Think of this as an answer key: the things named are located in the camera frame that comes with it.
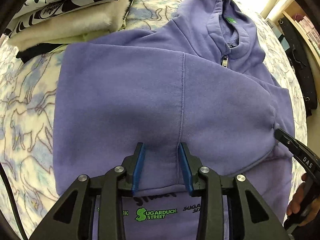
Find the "black cable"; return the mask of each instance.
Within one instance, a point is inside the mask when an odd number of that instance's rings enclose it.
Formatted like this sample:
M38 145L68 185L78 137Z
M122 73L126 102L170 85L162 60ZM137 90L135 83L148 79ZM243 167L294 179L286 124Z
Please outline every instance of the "black cable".
M1 175L1 178L3 180L5 189L7 190L7 193L8 193L8 196L9 196L9 200L10 200L10 204L11 204L12 211L13 211L13 215L14 215L14 218L15 218L15 220L17 222L18 229L20 231L22 239L23 240L28 240L26 232L24 231L24 228L23 228L23 225L22 225L22 222L21 222L21 219L20 219L20 215L19 215L19 212L18 212L17 204L16 204L16 201L14 200L14 196L13 196L13 193L12 193L12 189L11 189L8 177L5 174L4 168L2 167L1 163L0 163L0 175Z

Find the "finger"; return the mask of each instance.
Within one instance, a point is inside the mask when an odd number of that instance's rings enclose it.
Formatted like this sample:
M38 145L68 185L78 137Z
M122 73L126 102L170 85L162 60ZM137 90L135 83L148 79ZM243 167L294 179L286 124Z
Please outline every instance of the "finger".
M307 215L306 219L301 224L299 224L299 226L301 226L301 227L305 226L306 224L311 222L313 219L315 219L319 210L320 210L320 197L315 199L312 202L310 213Z
M318 214L318 212L311 210L310 213L307 215L306 219L301 224L299 224L299 227L303 227L306 224L308 224L309 222L311 222L313 219L316 218L317 214Z
M302 181L304 181L304 182L307 181L307 178L308 178L308 175L306 173L303 174L301 177Z
M302 183L296 193L293 195L292 201L293 202L297 202L299 205L301 204L303 198L304 198L304 187L305 187L305 183Z
M292 201L289 203L288 208L287 208L287 216L290 216L292 214Z
M300 210L300 204L295 201L292 201L291 210L294 214L297 214Z

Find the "metal bolt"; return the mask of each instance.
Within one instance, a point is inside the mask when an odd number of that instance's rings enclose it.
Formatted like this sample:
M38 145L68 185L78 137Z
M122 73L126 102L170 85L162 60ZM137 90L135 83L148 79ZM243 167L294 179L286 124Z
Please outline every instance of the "metal bolt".
M88 179L88 176L85 175L85 174L82 174L78 177L78 180L81 181L81 182L84 182Z
M116 166L115 167L115 172L120 173L122 171L124 171L124 167L122 167L122 166Z
M243 176L242 174L239 174L239 175L237 176L237 180L243 182L243 181L245 181L245 176Z
M200 171L202 173L208 173L210 171L210 169L208 167L206 167L206 166L203 166L203 167L200 168Z

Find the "floral blanket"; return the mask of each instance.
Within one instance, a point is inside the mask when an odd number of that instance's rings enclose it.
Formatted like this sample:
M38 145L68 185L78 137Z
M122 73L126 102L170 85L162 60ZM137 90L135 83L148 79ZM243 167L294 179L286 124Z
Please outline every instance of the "floral blanket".
M135 0L127 29L155 30L175 16L183 0ZM272 30L260 15L239 7L256 23L265 65L290 92L296 138L307 143L305 108L298 81ZM52 167L54 103L63 51L39 55L26 64L6 40L0 47L0 161L12 186L25 231L31 235L58 199ZM301 183L302 167L293 160L292 194ZM18 235L4 184L0 207Z

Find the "hoodie zipper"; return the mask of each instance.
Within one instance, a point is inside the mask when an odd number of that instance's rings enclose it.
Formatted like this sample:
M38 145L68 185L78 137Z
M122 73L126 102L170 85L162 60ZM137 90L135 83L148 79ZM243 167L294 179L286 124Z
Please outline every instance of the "hoodie zipper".
M226 67L228 68L228 57L227 56L223 56L222 59L221 59L221 65L223 67Z

